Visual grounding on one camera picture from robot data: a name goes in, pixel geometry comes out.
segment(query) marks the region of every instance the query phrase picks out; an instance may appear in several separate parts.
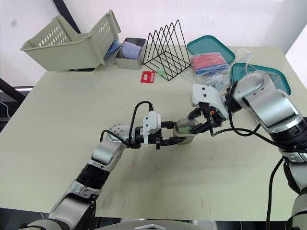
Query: white table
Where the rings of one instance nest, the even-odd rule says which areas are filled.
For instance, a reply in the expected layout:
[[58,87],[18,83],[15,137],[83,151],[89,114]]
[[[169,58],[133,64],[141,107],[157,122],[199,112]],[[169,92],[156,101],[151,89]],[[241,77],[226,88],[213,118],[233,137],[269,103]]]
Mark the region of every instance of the white table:
[[[284,73],[291,98],[307,115],[307,91],[281,49],[248,49],[254,52],[252,64]],[[153,102],[163,121],[177,121],[193,109],[191,84],[181,76],[170,82],[156,76],[153,84],[141,84],[141,72],[113,65],[100,66],[95,74],[46,72],[0,133],[0,206],[49,212],[87,163],[100,132],[114,123],[129,123],[139,101]],[[246,111],[235,114],[234,123],[255,126]],[[268,136],[262,129],[260,133]],[[191,144],[161,150],[127,149],[103,187],[96,214],[265,220],[269,176],[280,157],[276,147],[259,138],[232,132],[214,138],[200,134]],[[272,220],[287,219],[295,197],[280,168],[273,184]]]

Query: teal lid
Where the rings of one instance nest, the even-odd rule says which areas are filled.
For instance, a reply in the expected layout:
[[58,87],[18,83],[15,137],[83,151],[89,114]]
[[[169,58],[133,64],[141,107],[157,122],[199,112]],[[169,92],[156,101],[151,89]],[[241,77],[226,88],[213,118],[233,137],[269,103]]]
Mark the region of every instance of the teal lid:
[[211,35],[205,35],[189,42],[188,51],[191,54],[219,52],[228,64],[235,60],[235,54]]
[[[291,94],[291,89],[287,82],[287,79],[284,74],[281,73],[279,70],[265,66],[248,65],[247,72],[250,73],[252,71],[255,71],[253,67],[257,70],[266,71],[270,75],[270,78],[277,89],[286,92],[288,95]],[[235,81],[241,80],[245,75],[245,63],[234,64],[231,68],[231,84],[233,84]]]

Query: metal container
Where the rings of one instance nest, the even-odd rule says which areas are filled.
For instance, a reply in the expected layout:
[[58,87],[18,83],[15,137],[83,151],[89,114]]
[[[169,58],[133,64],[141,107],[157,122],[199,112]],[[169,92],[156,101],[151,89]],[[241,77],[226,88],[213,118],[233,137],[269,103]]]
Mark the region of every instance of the metal container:
[[123,57],[122,46],[121,46],[121,48],[118,50],[115,56],[115,61],[118,67],[121,69],[137,69],[137,70],[141,69],[143,65],[142,60],[144,58],[144,52],[145,52],[144,46],[146,44],[146,39],[127,37],[124,42],[130,42],[136,44],[137,46],[140,46],[142,48],[142,51],[138,59],[127,59]]

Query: red card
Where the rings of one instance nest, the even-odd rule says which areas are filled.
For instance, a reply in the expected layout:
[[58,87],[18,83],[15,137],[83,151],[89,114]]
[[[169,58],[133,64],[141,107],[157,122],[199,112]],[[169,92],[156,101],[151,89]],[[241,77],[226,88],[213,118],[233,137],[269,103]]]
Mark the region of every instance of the red card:
[[143,71],[141,82],[142,83],[153,83],[155,71]]

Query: plastic basket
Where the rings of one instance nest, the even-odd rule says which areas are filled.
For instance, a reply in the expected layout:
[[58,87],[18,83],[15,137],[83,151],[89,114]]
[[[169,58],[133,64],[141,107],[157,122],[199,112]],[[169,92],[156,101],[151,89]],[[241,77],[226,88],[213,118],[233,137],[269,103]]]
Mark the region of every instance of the plastic basket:
[[46,70],[86,69],[105,64],[104,56],[120,28],[111,10],[89,33],[78,34],[62,17],[55,17],[44,29],[28,40],[26,52]]

